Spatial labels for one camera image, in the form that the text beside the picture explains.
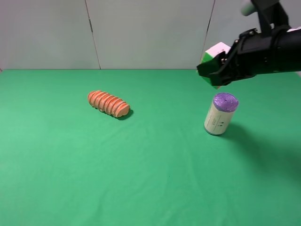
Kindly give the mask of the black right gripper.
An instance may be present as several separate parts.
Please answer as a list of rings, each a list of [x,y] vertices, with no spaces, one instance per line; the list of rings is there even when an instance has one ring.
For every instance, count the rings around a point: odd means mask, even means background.
[[[243,32],[228,53],[221,52],[216,56],[205,53],[197,72],[199,76],[209,78],[212,87],[227,86],[258,74],[276,73],[279,71],[278,37],[278,29],[273,29],[268,36],[255,29]]]

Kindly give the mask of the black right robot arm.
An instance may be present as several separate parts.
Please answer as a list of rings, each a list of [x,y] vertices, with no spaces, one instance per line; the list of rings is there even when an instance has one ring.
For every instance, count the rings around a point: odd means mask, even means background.
[[[301,69],[301,32],[279,30],[263,37],[254,29],[240,34],[228,52],[197,66],[198,74],[219,88],[259,74],[297,72]]]

